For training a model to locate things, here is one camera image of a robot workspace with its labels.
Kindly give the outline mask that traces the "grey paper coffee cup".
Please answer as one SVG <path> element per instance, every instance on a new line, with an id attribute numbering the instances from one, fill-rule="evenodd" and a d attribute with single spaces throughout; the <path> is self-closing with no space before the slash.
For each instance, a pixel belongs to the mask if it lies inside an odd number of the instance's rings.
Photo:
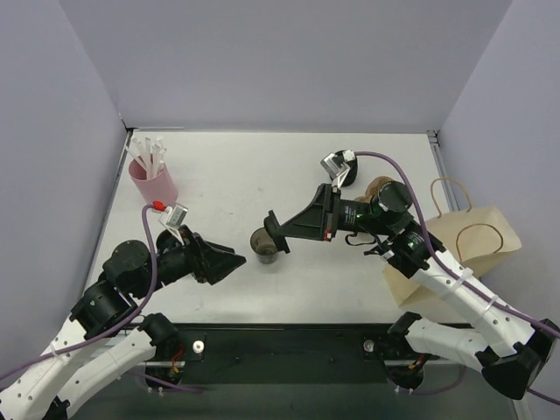
<path id="1" fill-rule="evenodd" d="M 278 249 L 264 227 L 260 227 L 250 236 L 249 245 L 259 263 L 271 264 L 278 258 Z"/>

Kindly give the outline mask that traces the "stack of black lids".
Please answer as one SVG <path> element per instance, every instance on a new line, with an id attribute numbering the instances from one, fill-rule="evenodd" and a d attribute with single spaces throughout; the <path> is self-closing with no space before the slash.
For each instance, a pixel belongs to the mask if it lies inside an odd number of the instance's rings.
<path id="1" fill-rule="evenodd" d="M 336 159 L 338 159 L 338 160 L 343 159 L 344 158 L 344 153 L 345 153 L 344 150 L 339 150 L 339 151 L 335 152 L 335 156 L 336 156 L 335 160 Z M 357 157 L 355 155 L 353 155 L 352 159 L 349 159 L 349 160 L 345 159 L 345 161 L 348 164 L 348 166 L 350 168 L 350 171 L 346 175 L 346 178 L 345 178 L 344 182 L 342 183 L 342 186 L 343 187 L 348 187 L 348 186 L 350 186 L 351 184 L 354 183 L 354 181 L 356 180 L 356 177 L 358 175 L 358 160 L 357 160 Z"/>

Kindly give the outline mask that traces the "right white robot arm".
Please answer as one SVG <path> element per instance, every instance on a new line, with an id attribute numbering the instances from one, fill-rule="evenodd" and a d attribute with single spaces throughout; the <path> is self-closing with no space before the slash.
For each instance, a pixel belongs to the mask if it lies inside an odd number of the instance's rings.
<path id="1" fill-rule="evenodd" d="M 329 242 L 337 232 L 368 234 L 370 254 L 435 293 L 468 324 L 440 325 L 414 312 L 404 313 L 389 329 L 388 346 L 400 357 L 412 352 L 454 361 L 482 374 L 502 395 L 520 400 L 550 359 L 559 337 L 549 320 L 531 321 L 491 293 L 473 272 L 416 222 L 416 202 L 402 182 L 381 182 L 367 202 L 342 199 L 329 184 L 318 187 L 311 203 L 285 223 L 270 212 L 263 226 L 276 248 L 288 253 L 288 239 Z"/>

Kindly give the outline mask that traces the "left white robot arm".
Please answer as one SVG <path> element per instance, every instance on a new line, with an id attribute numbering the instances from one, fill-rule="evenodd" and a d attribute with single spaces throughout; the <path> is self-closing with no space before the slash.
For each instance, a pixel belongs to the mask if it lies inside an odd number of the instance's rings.
<path id="1" fill-rule="evenodd" d="M 164 314 L 155 313 L 144 316 L 125 339 L 96 354 L 137 316 L 137 301 L 149 291 L 186 276 L 214 285 L 246 262 L 232 248 L 205 241 L 187 226 L 179 232 L 179 239 L 167 231 L 159 235 L 157 255 L 138 240 L 115 248 L 40 362 L 2 390 L 3 419 L 68 419 L 136 364 L 153 357 L 166 360 L 180 351 L 176 326 Z"/>

